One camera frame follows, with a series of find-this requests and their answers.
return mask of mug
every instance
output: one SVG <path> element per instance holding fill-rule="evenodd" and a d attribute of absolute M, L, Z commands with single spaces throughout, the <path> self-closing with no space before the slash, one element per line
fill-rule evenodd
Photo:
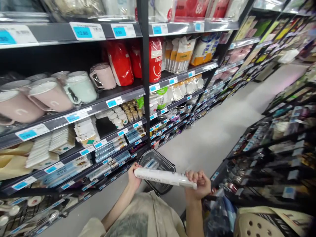
<path fill-rule="evenodd" d="M 58 80 L 55 77 L 48 77 L 48 78 L 44 78 L 44 79 L 39 79 L 37 81 L 34 81 L 31 85 L 29 85 L 30 88 L 33 88 L 37 85 L 49 82 L 49 81 L 54 81 L 58 83 Z"/>
<path fill-rule="evenodd" d="M 48 76 L 46 74 L 36 74 L 30 77 L 27 77 L 26 80 L 36 81 L 36 80 L 44 79 L 44 78 L 48 78 Z"/>
<path fill-rule="evenodd" d="M 0 92 L 0 111 L 12 120 L 8 123 L 0 121 L 1 125 L 12 125 L 15 121 L 30 123 L 45 114 L 20 91 Z"/>
<path fill-rule="evenodd" d="M 97 88 L 110 90 L 116 87 L 111 67 L 107 63 L 99 63 L 90 69 L 90 78 Z"/>
<path fill-rule="evenodd" d="M 28 86 L 31 84 L 31 81 L 29 80 L 19 80 L 19 81 L 12 81 L 9 83 L 6 83 L 0 87 L 0 90 L 2 91 L 11 91 L 11 90 L 18 90 L 25 94 L 28 93 L 30 90 Z"/>
<path fill-rule="evenodd" d="M 66 80 L 67 80 L 67 75 L 70 73 L 70 71 L 60 71 L 60 72 L 57 72 L 57 73 L 54 73 L 51 75 L 51 77 L 55 77 L 58 79 L 59 83 L 62 85 L 62 86 L 65 86 L 66 85 Z"/>
<path fill-rule="evenodd" d="M 96 100 L 97 93 L 86 71 L 72 72 L 67 77 L 64 89 L 69 97 L 72 91 L 79 102 L 89 103 Z"/>
<path fill-rule="evenodd" d="M 33 97 L 48 106 L 48 108 L 42 107 Z M 68 98 L 59 84 L 54 81 L 34 86 L 30 90 L 28 98 L 44 111 L 64 112 L 70 110 L 73 107 L 73 103 L 76 104 L 75 101 L 71 101 Z"/>

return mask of hand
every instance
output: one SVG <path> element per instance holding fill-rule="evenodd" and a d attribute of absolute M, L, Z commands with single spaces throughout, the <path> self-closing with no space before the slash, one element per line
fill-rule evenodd
<path fill-rule="evenodd" d="M 187 202 L 200 201 L 211 192 L 211 180 L 203 171 L 186 171 L 185 175 L 189 181 L 195 182 L 198 185 L 196 190 L 185 188 L 185 198 Z"/>
<path fill-rule="evenodd" d="M 135 162 L 128 170 L 128 185 L 136 191 L 139 188 L 139 185 L 141 184 L 141 179 L 136 178 L 134 175 L 134 170 L 136 170 L 138 167 L 142 167 L 137 162 Z"/>

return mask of pink mug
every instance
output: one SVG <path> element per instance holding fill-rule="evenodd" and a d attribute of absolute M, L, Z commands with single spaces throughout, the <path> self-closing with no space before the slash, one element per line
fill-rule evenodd
<path fill-rule="evenodd" d="M 111 70 L 111 67 L 107 63 L 99 63 L 94 65 L 90 69 L 90 78 L 97 88 L 110 90 L 116 87 L 113 72 Z"/>
<path fill-rule="evenodd" d="M 70 101 L 65 91 L 54 81 L 34 86 L 30 90 L 28 98 L 44 111 L 64 112 L 73 108 L 73 103 L 75 103 L 75 101 L 73 103 Z"/>
<path fill-rule="evenodd" d="M 12 90 L 18 90 L 23 92 L 24 94 L 28 94 L 30 88 L 29 85 L 31 84 L 31 81 L 29 80 L 19 80 L 19 81 L 12 81 L 8 82 L 0 87 L 0 90 L 2 91 L 12 91 Z"/>
<path fill-rule="evenodd" d="M 60 72 L 57 72 L 57 73 L 54 73 L 51 75 L 51 77 L 55 77 L 57 78 L 57 80 L 59 81 L 59 83 L 62 85 L 62 86 L 65 86 L 66 85 L 66 80 L 67 80 L 67 75 L 70 73 L 70 71 L 60 71 Z"/>
<path fill-rule="evenodd" d="M 6 126 L 14 124 L 15 121 L 31 123 L 45 114 L 20 91 L 0 92 L 0 111 L 12 120 L 8 123 L 0 121 L 1 125 Z"/>

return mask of aisle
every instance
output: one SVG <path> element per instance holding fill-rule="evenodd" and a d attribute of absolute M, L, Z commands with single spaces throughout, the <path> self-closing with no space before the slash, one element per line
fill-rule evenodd
<path fill-rule="evenodd" d="M 158 151 L 176 165 L 177 172 L 204 169 L 210 177 L 246 128 L 263 117 L 261 113 L 274 96 L 299 78 L 305 68 L 301 65 L 283 66 L 265 82 L 251 82 Z M 127 174 L 122 175 L 39 236 L 77 237 L 91 217 L 102 219 L 108 213 L 127 182 Z M 162 198 L 179 215 L 182 214 L 185 209 L 183 188 L 173 187 Z"/>

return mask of white tube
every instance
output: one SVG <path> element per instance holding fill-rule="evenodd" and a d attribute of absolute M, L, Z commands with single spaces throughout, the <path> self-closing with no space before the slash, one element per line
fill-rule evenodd
<path fill-rule="evenodd" d="M 149 181 L 155 181 L 159 183 L 188 187 L 193 189 L 198 188 L 197 184 L 189 181 L 185 174 L 180 174 L 176 172 L 137 168 L 134 171 L 134 174 L 137 178 L 146 179 Z"/>

